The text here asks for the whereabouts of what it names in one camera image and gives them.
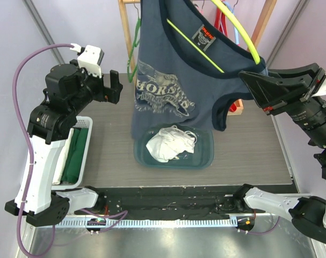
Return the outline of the white tank top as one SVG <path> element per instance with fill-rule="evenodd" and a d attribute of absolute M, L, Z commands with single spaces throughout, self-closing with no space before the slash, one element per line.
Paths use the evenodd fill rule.
<path fill-rule="evenodd" d="M 198 137 L 176 125 L 161 128 L 147 143 L 149 154 L 160 163 L 167 163 L 183 152 L 194 153 Z"/>

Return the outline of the lime green hanger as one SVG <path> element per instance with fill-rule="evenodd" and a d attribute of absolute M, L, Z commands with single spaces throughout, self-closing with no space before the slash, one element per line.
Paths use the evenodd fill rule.
<path fill-rule="evenodd" d="M 177 53 L 203 73 L 221 76 L 237 75 L 241 70 L 260 72 L 265 68 L 261 56 L 256 63 L 240 37 L 234 39 L 234 28 L 227 20 L 228 37 L 214 27 L 217 7 L 212 14 L 193 1 L 161 1 L 160 10 L 165 31 Z"/>

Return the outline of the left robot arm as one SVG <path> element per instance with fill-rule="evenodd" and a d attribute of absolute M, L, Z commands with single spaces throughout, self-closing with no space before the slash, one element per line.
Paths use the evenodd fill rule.
<path fill-rule="evenodd" d="M 88 186 L 79 190 L 53 191 L 52 181 L 57 160 L 69 131 L 77 123 L 77 115 L 92 101 L 117 104 L 123 85 L 119 73 L 110 70 L 110 86 L 104 76 L 93 76 L 72 60 L 57 65 L 45 77 L 45 99 L 30 114 L 24 129 L 32 149 L 29 168 L 32 170 L 26 199 L 6 202 L 5 210 L 12 215 L 26 216 L 34 227 L 59 224 L 68 213 L 88 209 L 93 214 L 104 211 L 104 194 Z"/>

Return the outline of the navy blue tank top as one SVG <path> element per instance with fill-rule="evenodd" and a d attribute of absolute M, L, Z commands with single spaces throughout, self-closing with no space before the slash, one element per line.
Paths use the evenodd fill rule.
<path fill-rule="evenodd" d="M 264 60 L 220 31 L 191 1 L 142 1 L 131 134 L 178 123 L 224 131 L 230 106 L 252 95 L 239 72 L 267 74 Z"/>

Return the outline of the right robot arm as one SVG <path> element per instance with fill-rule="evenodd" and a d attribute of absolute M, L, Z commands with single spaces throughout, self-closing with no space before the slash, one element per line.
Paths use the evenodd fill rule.
<path fill-rule="evenodd" d="M 326 71 L 313 63 L 270 70 L 267 75 L 242 71 L 239 76 L 266 114 L 285 114 L 299 127 L 286 137 L 292 172 L 309 179 L 319 176 L 325 195 L 287 197 L 244 184 L 233 195 L 234 208 L 273 213 L 326 244 Z"/>

